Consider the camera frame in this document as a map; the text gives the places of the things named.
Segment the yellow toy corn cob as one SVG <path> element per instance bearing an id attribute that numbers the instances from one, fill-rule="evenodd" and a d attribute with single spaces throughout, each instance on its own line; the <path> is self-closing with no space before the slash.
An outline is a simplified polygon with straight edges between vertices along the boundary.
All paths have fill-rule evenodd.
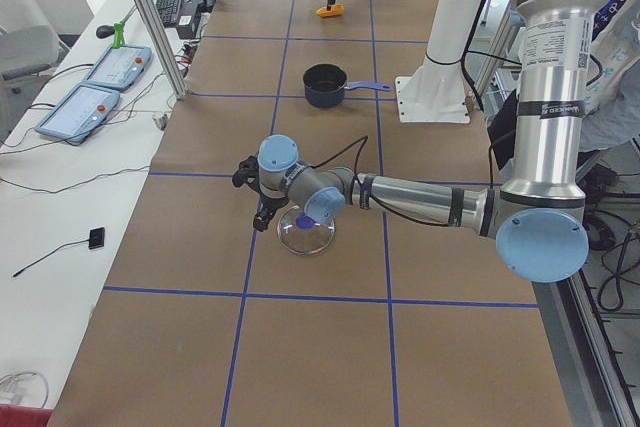
<path id="1" fill-rule="evenodd" d="M 319 18 L 333 18 L 341 16 L 343 12 L 344 6 L 342 4 L 335 4 L 332 6 L 319 8 L 316 11 L 316 15 Z"/>

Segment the glass pot lid blue knob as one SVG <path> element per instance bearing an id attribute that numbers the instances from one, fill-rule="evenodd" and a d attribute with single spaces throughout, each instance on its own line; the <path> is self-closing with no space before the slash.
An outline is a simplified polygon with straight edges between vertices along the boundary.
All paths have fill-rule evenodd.
<path id="1" fill-rule="evenodd" d="M 326 250 L 335 237 L 335 222 L 324 225 L 306 215 L 301 208 L 287 209 L 277 224 L 277 236 L 289 252 L 311 256 Z"/>

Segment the dark blue saucepan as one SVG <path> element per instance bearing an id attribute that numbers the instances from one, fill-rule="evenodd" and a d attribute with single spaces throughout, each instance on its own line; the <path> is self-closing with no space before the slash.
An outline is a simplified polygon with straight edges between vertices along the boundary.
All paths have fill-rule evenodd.
<path id="1" fill-rule="evenodd" d="M 316 64 L 302 76 L 306 100 L 316 108 L 326 109 L 339 105 L 345 92 L 357 89 L 390 92 L 392 86 L 372 81 L 349 81 L 346 72 L 334 64 Z"/>

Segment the black computer keyboard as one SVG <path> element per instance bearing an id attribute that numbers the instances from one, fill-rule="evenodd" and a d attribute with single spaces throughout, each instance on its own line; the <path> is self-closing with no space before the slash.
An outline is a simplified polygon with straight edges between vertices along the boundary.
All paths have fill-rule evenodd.
<path id="1" fill-rule="evenodd" d="M 165 27 L 175 26 L 179 20 L 182 0 L 156 0 L 156 9 Z"/>

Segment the small black square pad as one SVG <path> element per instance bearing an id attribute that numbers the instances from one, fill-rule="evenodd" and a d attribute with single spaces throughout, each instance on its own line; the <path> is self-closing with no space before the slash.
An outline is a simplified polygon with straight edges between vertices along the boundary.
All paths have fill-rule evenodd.
<path id="1" fill-rule="evenodd" d="M 88 248 L 95 250 L 102 248 L 105 245 L 106 228 L 97 227 L 93 228 L 89 232 Z"/>

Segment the far teach pendant tablet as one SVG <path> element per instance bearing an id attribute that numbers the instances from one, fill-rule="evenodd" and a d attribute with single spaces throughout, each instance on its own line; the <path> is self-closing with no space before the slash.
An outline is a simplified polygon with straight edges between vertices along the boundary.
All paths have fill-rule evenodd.
<path id="1" fill-rule="evenodd" d="M 150 47 L 123 44 L 109 46 L 84 81 L 119 92 L 128 90 L 142 75 L 152 58 Z"/>

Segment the teach pendant tablet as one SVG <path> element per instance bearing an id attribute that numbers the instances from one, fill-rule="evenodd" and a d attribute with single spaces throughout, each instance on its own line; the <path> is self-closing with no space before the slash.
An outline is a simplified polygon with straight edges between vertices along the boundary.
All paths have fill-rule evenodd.
<path id="1" fill-rule="evenodd" d="M 109 46 L 84 81 L 119 92 L 128 90 L 142 75 L 152 58 L 150 47 L 123 44 Z"/>
<path id="2" fill-rule="evenodd" d="M 119 102 L 120 93 L 116 90 L 80 83 L 37 124 L 35 131 L 80 145 L 106 121 Z"/>

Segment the near teach pendant tablet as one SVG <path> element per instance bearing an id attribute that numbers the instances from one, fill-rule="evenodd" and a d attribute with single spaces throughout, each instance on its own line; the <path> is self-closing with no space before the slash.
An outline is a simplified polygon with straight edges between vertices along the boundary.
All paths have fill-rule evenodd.
<path id="1" fill-rule="evenodd" d="M 37 124 L 35 131 L 80 145 L 106 121 L 119 102 L 120 93 L 116 90 L 80 83 Z"/>

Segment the green clamp tool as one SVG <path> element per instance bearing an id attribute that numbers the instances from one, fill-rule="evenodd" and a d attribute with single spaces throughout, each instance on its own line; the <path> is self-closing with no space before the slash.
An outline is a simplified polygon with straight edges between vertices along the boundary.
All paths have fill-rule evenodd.
<path id="1" fill-rule="evenodd" d="M 124 40 L 124 22 L 117 22 L 113 25 L 114 34 L 113 34 L 113 44 L 112 47 L 114 49 L 119 49 L 125 43 Z"/>

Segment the white pedestal column base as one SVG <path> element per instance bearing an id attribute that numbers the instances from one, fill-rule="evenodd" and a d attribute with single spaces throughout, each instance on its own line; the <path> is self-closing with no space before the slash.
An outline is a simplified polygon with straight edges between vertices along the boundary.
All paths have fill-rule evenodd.
<path id="1" fill-rule="evenodd" d="M 463 56 L 483 6 L 484 0 L 438 1 L 422 65 L 411 76 L 396 79 L 402 123 L 470 122 Z"/>

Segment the aluminium frame post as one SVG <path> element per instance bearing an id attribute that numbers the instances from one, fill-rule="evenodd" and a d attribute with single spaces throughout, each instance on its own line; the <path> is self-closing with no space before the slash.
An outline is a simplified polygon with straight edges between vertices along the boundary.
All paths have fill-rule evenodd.
<path id="1" fill-rule="evenodd" d="M 173 55 L 173 50 L 155 6 L 155 1 L 134 0 L 134 3 L 151 37 L 156 57 L 160 60 L 163 72 L 170 83 L 176 99 L 184 99 L 187 94 L 187 87 Z"/>

